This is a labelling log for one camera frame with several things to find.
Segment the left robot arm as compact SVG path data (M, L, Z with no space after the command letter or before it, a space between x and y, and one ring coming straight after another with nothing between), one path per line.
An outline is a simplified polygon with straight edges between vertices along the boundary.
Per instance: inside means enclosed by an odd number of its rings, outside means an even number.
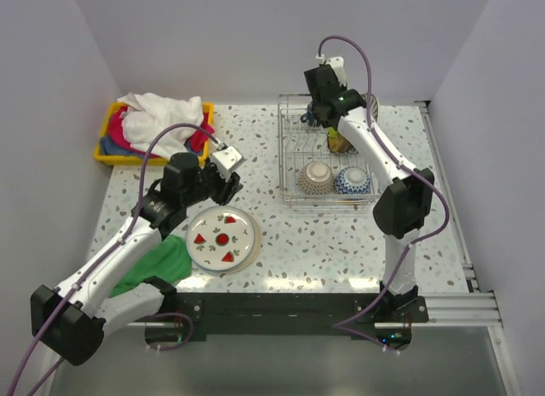
M98 350L106 335L137 319L167 321L175 315L175 288L146 278L116 298L114 286L145 254L162 243L185 219L187 210L207 199L226 205L242 189L237 168L244 157L232 146L200 164L191 153L176 153L161 178L140 190L135 207L118 232L72 276L31 295L36 341L79 366Z

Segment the red patterned small dish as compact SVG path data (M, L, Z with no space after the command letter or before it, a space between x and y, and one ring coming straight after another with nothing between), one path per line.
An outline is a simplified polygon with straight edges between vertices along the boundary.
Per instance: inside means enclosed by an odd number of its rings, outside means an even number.
M297 186L307 195L327 195L334 191L334 180L328 164L312 161L300 170Z

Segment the blue patterned bowl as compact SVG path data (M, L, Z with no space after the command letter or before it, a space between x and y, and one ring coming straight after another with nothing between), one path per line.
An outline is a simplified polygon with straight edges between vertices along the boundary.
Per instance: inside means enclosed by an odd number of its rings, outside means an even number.
M371 178L359 167L342 169L334 181L334 190L341 195L355 196L369 194Z

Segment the yellow patterned plate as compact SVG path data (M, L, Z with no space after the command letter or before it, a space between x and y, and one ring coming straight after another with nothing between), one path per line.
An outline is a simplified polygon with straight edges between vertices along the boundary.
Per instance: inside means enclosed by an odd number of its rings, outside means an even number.
M340 154L340 153L349 153L354 154L357 151L353 145L348 141L344 136L338 133L335 139L330 139L327 137L328 148L331 153Z

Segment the blue striped white plate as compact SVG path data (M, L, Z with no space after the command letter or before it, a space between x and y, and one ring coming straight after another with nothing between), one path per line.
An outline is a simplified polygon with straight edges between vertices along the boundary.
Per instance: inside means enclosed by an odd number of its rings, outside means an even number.
M370 111L372 118L378 123L380 120L380 102L374 94L370 94L367 100L367 109Z

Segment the wire dish rack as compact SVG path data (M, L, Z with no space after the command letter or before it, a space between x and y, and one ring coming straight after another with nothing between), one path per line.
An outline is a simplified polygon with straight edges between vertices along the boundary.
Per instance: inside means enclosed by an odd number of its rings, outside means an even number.
M372 205L380 195L380 187L369 165L354 150L333 153L328 147L328 130L301 121L311 97L307 94L281 94L278 97L278 166L283 201L294 209L350 211ZM332 192L310 195L299 184L299 174L311 162L327 164L333 176L341 170L357 167L370 178L364 194L342 195Z

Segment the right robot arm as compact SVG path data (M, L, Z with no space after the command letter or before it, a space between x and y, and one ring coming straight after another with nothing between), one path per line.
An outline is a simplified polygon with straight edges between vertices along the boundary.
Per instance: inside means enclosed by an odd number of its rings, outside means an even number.
M346 138L378 181L381 194L372 215L385 239L385 271L381 292L367 308L388 321L400 321L418 297L411 246L431 210L433 172L414 164L405 166L404 155L386 139L363 96L343 86L332 65L314 67L304 77L313 116L323 127Z

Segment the dark blue mug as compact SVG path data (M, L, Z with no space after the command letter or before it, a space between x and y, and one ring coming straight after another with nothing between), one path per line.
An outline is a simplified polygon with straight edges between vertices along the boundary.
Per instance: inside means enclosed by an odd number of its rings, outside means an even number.
M311 105L308 105L306 111L300 116L300 122L310 128L317 128L320 126L318 120L314 117L313 107Z

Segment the lime green plate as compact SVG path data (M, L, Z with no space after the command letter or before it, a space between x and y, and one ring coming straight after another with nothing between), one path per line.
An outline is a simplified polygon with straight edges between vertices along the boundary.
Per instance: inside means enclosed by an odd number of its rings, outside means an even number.
M337 131L334 128L328 128L328 137L330 139L335 139L338 135Z

